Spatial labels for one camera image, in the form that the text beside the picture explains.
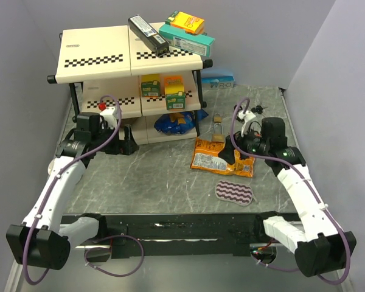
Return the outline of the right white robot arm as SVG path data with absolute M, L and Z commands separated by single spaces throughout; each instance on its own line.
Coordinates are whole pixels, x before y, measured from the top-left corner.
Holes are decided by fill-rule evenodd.
M 254 237 L 260 242 L 273 238 L 283 244 L 294 254 L 298 270 L 306 277 L 322 277 L 339 269 L 348 275 L 356 238 L 352 232 L 343 231 L 329 212 L 300 150 L 288 145 L 283 119 L 264 118 L 260 131 L 251 129 L 253 113 L 239 113 L 237 120 L 242 128 L 226 138 L 219 157 L 235 164 L 237 151 L 243 159 L 263 159 L 288 192 L 303 226 L 298 229 L 281 215 L 266 212 L 258 216 Z

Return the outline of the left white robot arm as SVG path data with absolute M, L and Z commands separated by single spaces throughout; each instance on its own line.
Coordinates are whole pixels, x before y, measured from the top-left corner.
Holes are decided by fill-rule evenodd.
M 74 223 L 60 226 L 66 203 L 81 180 L 91 159 L 102 151 L 111 155 L 130 155 L 138 149 L 130 128 L 119 138 L 121 112 L 114 106 L 100 113 L 77 116 L 59 144 L 52 170 L 42 193 L 20 225 L 9 226 L 6 239 L 17 263 L 22 266 L 59 270 L 71 249 L 90 240 L 99 245 L 108 237 L 106 218 L 85 213 Z

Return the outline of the black key bunch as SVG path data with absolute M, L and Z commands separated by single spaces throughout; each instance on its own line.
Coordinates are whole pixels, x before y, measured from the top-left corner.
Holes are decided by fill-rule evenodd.
M 265 109 L 267 109 L 266 106 L 256 105 L 251 108 L 251 112 L 254 114 L 262 115 Z

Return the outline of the small brass padlock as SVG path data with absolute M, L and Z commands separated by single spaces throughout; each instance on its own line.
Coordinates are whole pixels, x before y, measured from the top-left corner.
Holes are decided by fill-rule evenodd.
M 223 120 L 223 118 L 220 113 L 214 114 L 214 118 L 213 118 L 214 123 L 222 123 L 222 120 Z

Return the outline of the large brass long-shackle padlock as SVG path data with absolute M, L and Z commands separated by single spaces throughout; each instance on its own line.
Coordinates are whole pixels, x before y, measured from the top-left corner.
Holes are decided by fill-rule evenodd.
M 223 126 L 221 123 L 214 123 L 211 141 L 218 142 L 218 143 L 224 143 L 225 136 L 223 134 Z

